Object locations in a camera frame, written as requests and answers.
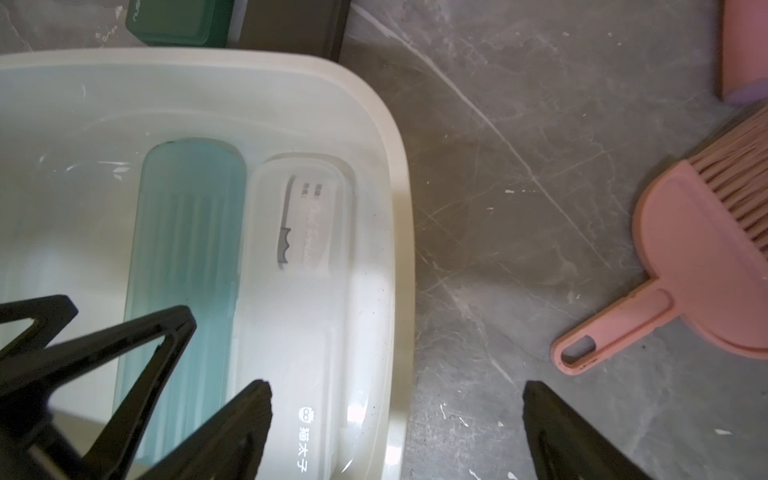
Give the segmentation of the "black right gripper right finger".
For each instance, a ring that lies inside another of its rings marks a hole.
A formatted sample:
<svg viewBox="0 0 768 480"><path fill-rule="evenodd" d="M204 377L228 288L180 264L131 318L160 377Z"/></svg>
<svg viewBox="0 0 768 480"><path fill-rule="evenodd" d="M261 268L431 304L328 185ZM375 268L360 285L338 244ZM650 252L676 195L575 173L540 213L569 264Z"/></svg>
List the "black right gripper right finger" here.
<svg viewBox="0 0 768 480"><path fill-rule="evenodd" d="M650 479L544 382L528 381L523 401L539 479Z"/></svg>

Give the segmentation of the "dark green pencil case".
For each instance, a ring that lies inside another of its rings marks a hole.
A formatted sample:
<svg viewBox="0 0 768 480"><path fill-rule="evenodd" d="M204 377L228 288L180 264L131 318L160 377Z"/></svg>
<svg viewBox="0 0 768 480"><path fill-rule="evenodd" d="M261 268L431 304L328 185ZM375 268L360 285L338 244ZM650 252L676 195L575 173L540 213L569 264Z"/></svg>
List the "dark green pencil case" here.
<svg viewBox="0 0 768 480"><path fill-rule="evenodd" d="M131 0L125 25L149 46L223 48L233 0Z"/></svg>

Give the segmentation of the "teal translucent pencil case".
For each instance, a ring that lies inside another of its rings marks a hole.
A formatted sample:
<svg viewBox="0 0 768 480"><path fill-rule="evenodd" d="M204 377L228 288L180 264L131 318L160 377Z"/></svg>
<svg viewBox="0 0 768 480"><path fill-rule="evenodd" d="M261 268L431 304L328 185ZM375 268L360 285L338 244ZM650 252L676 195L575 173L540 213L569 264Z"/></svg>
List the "teal translucent pencil case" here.
<svg viewBox="0 0 768 480"><path fill-rule="evenodd" d="M247 169L221 141L152 148L141 169L125 320L184 305L196 330L138 447L153 465L225 403Z"/></svg>

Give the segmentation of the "clear rounded pencil case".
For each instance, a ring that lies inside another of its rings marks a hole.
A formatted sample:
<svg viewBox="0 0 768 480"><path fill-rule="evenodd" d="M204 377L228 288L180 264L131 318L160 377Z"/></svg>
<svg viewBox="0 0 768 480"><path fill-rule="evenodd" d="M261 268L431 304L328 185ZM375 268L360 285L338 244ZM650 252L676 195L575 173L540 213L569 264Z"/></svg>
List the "clear rounded pencil case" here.
<svg viewBox="0 0 768 480"><path fill-rule="evenodd" d="M347 176L321 157L267 160L247 184L235 378L267 382L258 477L326 479L335 467L352 220Z"/></svg>

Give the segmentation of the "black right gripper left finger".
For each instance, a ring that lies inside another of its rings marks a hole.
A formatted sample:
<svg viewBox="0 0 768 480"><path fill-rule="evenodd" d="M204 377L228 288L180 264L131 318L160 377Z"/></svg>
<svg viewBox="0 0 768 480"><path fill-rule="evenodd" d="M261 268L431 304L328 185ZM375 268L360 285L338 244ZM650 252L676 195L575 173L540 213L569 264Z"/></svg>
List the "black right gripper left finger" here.
<svg viewBox="0 0 768 480"><path fill-rule="evenodd" d="M272 421L270 384L255 380L143 479L254 479Z"/></svg>

